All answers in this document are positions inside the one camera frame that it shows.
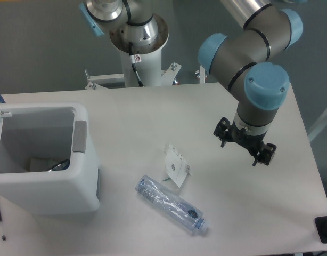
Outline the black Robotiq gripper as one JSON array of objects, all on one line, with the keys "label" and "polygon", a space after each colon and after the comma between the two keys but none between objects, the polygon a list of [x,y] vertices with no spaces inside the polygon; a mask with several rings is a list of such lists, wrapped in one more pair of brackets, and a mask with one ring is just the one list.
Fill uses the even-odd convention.
[{"label": "black Robotiq gripper", "polygon": [[275,155],[276,145],[264,144],[263,139],[266,132],[267,125],[261,127],[248,125],[240,118],[235,118],[231,124],[226,117],[222,117],[214,129],[213,135],[221,141],[221,147],[224,147],[227,142],[234,142],[245,148],[255,159],[252,166],[256,166],[258,163],[269,166]]}]

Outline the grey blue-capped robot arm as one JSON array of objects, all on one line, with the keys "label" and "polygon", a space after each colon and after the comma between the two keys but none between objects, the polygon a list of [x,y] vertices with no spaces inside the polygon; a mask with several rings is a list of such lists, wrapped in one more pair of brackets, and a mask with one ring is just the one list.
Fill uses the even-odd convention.
[{"label": "grey blue-capped robot arm", "polygon": [[[222,118],[214,135],[222,144],[245,148],[255,163],[268,165],[276,146],[263,139],[290,80],[287,72],[270,63],[303,33],[300,16],[278,10],[270,1],[223,1],[243,33],[235,39],[218,33],[200,46],[198,62],[238,101],[233,121]],[[160,86],[161,49],[168,41],[166,22],[153,12],[151,1],[83,1],[82,16],[97,36],[107,34],[120,51],[128,87]]]}]

